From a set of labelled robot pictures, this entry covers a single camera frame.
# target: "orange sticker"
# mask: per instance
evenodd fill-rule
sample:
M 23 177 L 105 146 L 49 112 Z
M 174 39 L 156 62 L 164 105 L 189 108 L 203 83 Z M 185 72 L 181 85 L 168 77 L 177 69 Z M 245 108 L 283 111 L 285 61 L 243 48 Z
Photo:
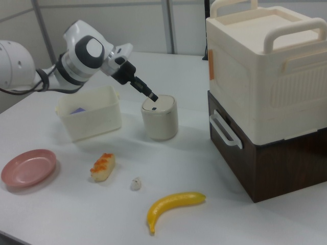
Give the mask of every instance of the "orange sticker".
M 213 50 L 208 50 L 208 61 L 209 61 L 209 80 L 212 80 L 215 78 Z

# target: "toy banana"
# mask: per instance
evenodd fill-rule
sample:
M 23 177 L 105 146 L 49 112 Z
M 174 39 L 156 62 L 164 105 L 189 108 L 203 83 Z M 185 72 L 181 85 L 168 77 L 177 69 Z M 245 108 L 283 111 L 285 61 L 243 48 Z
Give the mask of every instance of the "toy banana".
M 154 226 L 162 213 L 165 211 L 194 204 L 200 204 L 205 200 L 205 195 L 198 192 L 182 192 L 169 195 L 156 201 L 148 211 L 148 224 L 150 232 L 154 234 Z

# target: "plastic handle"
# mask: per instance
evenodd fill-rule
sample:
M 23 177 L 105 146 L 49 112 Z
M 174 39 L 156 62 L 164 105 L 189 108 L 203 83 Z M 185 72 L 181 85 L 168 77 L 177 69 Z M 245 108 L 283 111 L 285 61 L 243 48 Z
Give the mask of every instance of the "plastic handle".
M 313 29 L 319 29 L 318 41 L 327 38 L 327 23 L 321 18 L 313 18 L 310 20 L 302 20 L 294 22 L 290 25 L 279 27 L 271 30 L 264 41 L 264 53 L 269 54 L 273 51 L 273 45 L 276 38 L 297 32 L 304 32 Z
M 220 125 L 224 128 L 224 130 L 226 130 L 226 132 L 230 135 L 230 137 L 233 140 L 227 139 L 225 134 L 220 130 L 220 128 L 216 124 L 215 119 L 220 123 Z M 217 131 L 217 133 L 220 135 L 222 140 L 224 140 L 226 145 L 229 145 L 229 146 L 237 145 L 240 149 L 243 148 L 242 142 L 239 139 L 239 137 L 233 132 L 233 130 L 228 126 L 228 124 L 225 122 L 225 120 L 221 117 L 221 115 L 216 110 L 215 110 L 214 114 L 212 114 L 209 117 L 209 121 L 212 124 L 212 126 L 214 127 L 214 129 Z
M 216 18 L 217 17 L 217 9 L 237 4 L 241 2 L 246 2 L 247 0 L 215 0 L 210 8 L 210 18 Z M 258 0 L 251 0 L 251 9 L 257 9 L 258 8 Z

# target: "brown wooden box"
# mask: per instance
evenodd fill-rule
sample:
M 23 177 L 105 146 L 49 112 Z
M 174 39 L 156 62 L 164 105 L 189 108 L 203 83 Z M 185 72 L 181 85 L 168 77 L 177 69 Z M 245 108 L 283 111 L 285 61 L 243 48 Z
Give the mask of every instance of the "brown wooden box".
M 217 110 L 243 144 L 226 145 L 210 124 L 211 140 L 255 203 L 327 181 L 327 128 L 255 145 L 210 91 L 208 106 L 209 115 Z

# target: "pink plastic plate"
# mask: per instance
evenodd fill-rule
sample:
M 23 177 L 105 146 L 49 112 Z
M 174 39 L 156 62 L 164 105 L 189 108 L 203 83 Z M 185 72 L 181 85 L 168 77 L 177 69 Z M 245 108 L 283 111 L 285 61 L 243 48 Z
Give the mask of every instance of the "pink plastic plate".
M 8 186 L 26 187 L 44 180 L 56 167 L 56 155 L 45 149 L 32 150 L 12 159 L 1 172 Z

